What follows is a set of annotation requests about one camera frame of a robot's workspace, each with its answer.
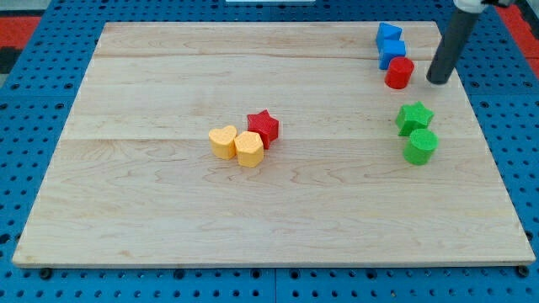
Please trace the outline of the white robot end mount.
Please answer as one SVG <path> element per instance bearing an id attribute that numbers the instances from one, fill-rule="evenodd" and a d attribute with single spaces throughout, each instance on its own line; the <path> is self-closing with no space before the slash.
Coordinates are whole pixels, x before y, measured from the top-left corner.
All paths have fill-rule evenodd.
<path id="1" fill-rule="evenodd" d="M 508 8 L 515 0 L 453 0 L 454 5 L 465 13 L 479 14 L 487 6 Z"/>

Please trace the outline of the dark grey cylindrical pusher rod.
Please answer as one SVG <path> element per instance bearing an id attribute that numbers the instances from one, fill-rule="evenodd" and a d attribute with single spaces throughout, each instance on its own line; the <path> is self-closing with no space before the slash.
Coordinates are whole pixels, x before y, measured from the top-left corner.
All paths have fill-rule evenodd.
<path id="1" fill-rule="evenodd" d="M 448 82 L 478 18 L 478 13 L 454 10 L 426 73 L 429 82 L 435 85 Z"/>

